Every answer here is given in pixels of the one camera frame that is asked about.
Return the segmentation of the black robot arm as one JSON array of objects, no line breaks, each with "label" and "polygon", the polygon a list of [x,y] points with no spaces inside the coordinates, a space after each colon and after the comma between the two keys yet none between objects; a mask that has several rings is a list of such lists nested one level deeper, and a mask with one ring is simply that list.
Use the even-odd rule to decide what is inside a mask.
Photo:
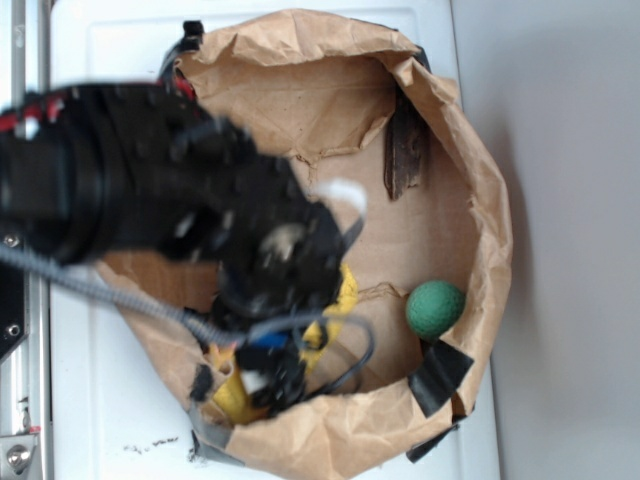
[{"label": "black robot arm", "polygon": [[1,230],[27,254],[8,264],[62,282],[67,264],[112,251],[216,262],[208,315],[91,287],[87,294],[234,343],[264,376],[251,397],[277,414],[305,396],[302,325],[333,303],[349,242],[288,160],[163,85],[83,84],[1,116]]}]

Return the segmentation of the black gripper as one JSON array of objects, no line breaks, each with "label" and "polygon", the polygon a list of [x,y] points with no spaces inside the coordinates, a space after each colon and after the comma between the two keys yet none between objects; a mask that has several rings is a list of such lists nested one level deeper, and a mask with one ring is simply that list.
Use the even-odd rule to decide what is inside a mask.
[{"label": "black gripper", "polygon": [[294,195],[254,200],[220,248],[213,324],[244,334],[235,361],[250,405],[276,415],[306,397],[304,354],[329,343],[325,309],[344,282],[350,248],[329,208]]}]

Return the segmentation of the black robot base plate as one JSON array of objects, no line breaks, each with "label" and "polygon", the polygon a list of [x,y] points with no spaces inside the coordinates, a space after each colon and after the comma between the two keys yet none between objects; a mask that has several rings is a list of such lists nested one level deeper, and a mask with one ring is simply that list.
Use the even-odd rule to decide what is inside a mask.
[{"label": "black robot base plate", "polygon": [[25,273],[1,261],[1,362],[19,346],[27,332]]}]

